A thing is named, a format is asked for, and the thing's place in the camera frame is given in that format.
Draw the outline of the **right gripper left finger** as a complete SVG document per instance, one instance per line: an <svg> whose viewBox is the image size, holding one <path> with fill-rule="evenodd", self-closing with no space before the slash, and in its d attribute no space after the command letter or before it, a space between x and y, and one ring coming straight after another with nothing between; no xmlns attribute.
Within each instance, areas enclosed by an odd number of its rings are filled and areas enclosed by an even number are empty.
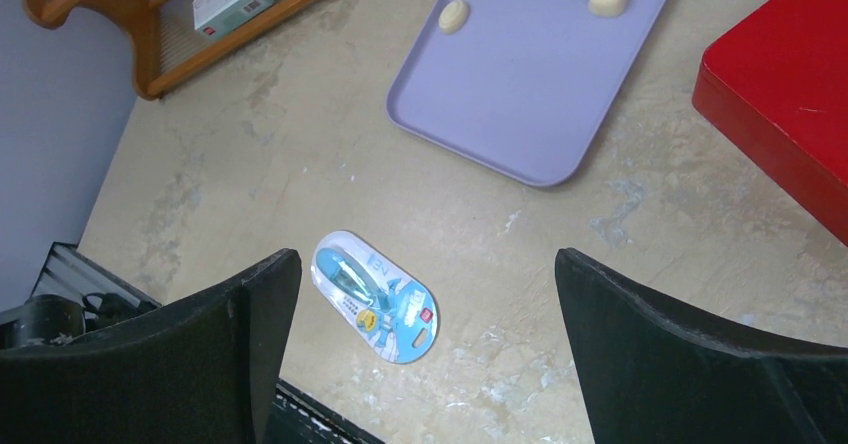
<svg viewBox="0 0 848 444"><path fill-rule="evenodd" d="M5 443L259 443L302 276L282 249L67 344L1 354Z"/></svg>

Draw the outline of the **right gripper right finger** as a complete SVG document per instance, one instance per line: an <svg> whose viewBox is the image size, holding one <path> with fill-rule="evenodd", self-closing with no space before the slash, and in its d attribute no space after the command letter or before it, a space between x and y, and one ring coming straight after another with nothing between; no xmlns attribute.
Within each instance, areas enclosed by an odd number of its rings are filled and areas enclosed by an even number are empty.
<svg viewBox="0 0 848 444"><path fill-rule="evenodd" d="M559 303L598 443L843 443L847 351L758 330L573 249Z"/></svg>

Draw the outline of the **red box lid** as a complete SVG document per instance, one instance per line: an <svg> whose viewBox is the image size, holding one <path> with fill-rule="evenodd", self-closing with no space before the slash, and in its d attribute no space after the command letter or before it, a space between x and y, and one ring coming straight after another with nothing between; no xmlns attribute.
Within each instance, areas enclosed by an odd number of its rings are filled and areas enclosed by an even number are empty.
<svg viewBox="0 0 848 444"><path fill-rule="evenodd" d="M692 104L847 240L847 0L769 0L704 51Z"/></svg>

